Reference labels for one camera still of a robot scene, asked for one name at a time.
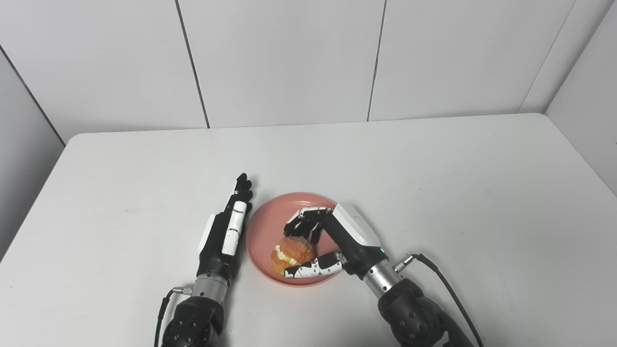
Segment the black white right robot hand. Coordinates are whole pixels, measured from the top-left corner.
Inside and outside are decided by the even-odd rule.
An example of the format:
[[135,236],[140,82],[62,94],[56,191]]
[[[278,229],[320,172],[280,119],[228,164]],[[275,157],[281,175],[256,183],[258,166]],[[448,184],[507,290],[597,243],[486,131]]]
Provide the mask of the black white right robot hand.
[[338,251],[299,262],[284,270],[286,278],[313,278],[342,270],[364,279],[371,268],[388,259],[379,237],[350,204],[303,207],[286,223],[285,237],[300,237],[313,245],[326,233]]

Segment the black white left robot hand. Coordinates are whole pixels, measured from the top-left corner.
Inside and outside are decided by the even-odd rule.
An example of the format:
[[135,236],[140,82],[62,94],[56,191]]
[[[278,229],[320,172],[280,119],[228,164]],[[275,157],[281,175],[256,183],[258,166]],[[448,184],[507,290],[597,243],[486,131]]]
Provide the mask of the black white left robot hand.
[[236,278],[240,266],[237,252],[245,232],[248,213],[253,208],[253,183],[245,172],[236,184],[223,211],[213,215],[207,223],[207,239],[199,253],[196,275],[218,275],[227,281]]

